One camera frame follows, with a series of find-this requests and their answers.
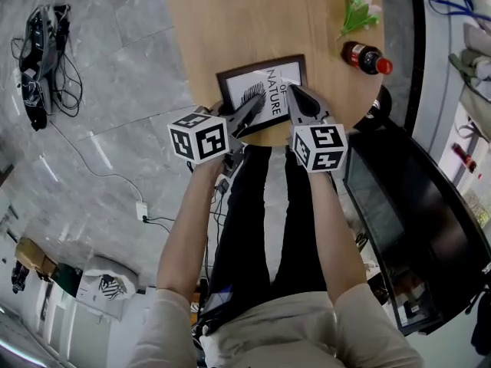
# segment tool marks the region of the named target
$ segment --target feather drawing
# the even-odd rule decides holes
[[[266,89],[264,88],[264,84],[262,82],[258,82],[248,88],[246,91],[244,91],[244,94],[242,95],[242,98],[240,100],[240,104],[243,105],[247,101],[249,101],[251,98],[253,98],[256,95],[261,96],[261,107],[259,108],[258,114],[262,112],[262,108],[266,104]]]

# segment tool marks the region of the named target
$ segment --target sleeve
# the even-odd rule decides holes
[[[158,290],[127,368],[196,368],[190,316],[184,297]]]
[[[368,284],[344,292],[334,306],[338,355],[350,368],[419,368],[420,354],[390,322]]]

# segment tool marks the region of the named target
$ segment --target round table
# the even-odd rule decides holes
[[[236,67],[303,54],[307,86],[322,95],[346,129],[370,110],[382,75],[367,75],[340,57],[345,41],[384,50],[384,24],[338,39],[344,0],[167,0],[196,104],[221,99],[216,74]],[[373,0],[381,6],[381,0]],[[284,146],[290,123],[245,136],[258,146]]]

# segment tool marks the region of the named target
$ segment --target black cabinet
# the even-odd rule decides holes
[[[350,136],[344,184],[403,334],[453,319],[486,283],[491,250],[460,194],[396,126]]]

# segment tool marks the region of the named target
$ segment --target framed picture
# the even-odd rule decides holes
[[[232,113],[257,94],[262,96],[263,108],[240,136],[287,121],[286,87],[290,83],[307,85],[303,54],[235,68],[216,77],[223,97],[223,113]]]

